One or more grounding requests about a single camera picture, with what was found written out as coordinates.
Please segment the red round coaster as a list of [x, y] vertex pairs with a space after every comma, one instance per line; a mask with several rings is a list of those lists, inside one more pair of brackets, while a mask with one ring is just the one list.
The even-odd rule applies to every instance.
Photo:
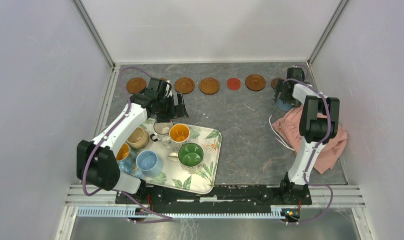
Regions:
[[236, 77], [231, 77], [227, 80], [226, 85], [229, 90], [237, 91], [241, 87], [241, 81], [240, 81], [240, 79], [238, 79]]

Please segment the blue round coaster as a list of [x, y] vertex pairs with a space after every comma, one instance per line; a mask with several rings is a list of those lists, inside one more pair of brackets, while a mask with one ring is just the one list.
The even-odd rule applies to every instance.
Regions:
[[285, 103], [281, 99], [277, 99], [275, 102], [277, 107], [282, 111], [288, 112], [293, 108], [292, 104]]

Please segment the white mug green inside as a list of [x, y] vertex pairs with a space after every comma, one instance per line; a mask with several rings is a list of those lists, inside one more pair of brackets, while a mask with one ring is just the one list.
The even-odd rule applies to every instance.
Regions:
[[187, 174], [197, 174], [204, 164], [203, 148], [196, 143], [186, 143], [177, 152], [171, 152], [168, 159], [179, 162]]

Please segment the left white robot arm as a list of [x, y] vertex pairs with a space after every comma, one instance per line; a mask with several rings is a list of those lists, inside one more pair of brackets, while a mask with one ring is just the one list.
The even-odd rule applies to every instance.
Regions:
[[92, 140], [77, 145], [76, 175], [84, 184], [99, 190], [121, 191], [135, 204], [142, 203], [147, 191], [141, 180], [120, 171], [116, 156], [131, 133], [149, 117], [157, 122], [188, 116], [183, 93], [172, 93], [173, 86], [164, 80], [150, 78], [148, 86], [131, 95], [118, 117]]

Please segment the leaf patterned serving tray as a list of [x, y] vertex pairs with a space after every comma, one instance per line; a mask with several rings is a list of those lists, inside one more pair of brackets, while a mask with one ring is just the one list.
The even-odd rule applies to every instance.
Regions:
[[123, 144], [117, 164], [148, 184], [207, 194], [214, 187], [221, 143], [217, 129], [148, 119]]

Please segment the dark walnut coaster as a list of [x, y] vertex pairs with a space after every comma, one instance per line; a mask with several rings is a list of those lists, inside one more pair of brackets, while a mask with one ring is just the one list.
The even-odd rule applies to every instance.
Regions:
[[273, 78], [273, 79], [271, 80], [271, 87], [272, 87], [273, 89], [276, 89], [277, 86], [278, 86], [278, 84], [279, 84], [279, 82], [280, 82], [281, 80], [282, 80], [282, 78], [280, 78], [280, 77]]

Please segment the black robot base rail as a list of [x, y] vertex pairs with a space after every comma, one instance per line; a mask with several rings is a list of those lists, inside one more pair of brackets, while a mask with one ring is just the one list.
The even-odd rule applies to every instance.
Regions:
[[132, 197], [162, 214], [260, 214], [272, 206], [311, 205], [309, 190], [286, 192], [275, 185], [215, 185], [206, 194], [158, 185], [141, 187]]

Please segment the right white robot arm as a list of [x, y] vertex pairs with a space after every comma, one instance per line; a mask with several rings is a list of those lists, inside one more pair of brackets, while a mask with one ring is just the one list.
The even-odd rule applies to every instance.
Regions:
[[301, 142], [296, 159], [280, 183], [279, 199], [291, 204], [309, 194], [309, 175], [320, 152], [338, 132], [340, 100], [328, 97], [305, 81], [305, 72], [294, 66], [274, 88], [276, 105], [281, 110], [302, 107], [298, 131]]

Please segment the pink drawstring cloth bag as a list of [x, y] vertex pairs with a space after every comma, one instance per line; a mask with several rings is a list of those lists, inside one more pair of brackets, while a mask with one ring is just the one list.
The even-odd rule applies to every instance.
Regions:
[[[300, 147], [301, 135], [299, 133], [299, 123], [301, 120], [303, 107], [294, 107], [283, 117], [272, 123], [274, 132], [279, 135], [277, 140], [281, 141], [288, 149], [298, 152]], [[346, 144], [348, 135], [341, 126], [338, 127], [336, 136], [329, 140], [324, 149], [319, 154], [314, 169], [323, 174], [328, 169], [332, 169]]]

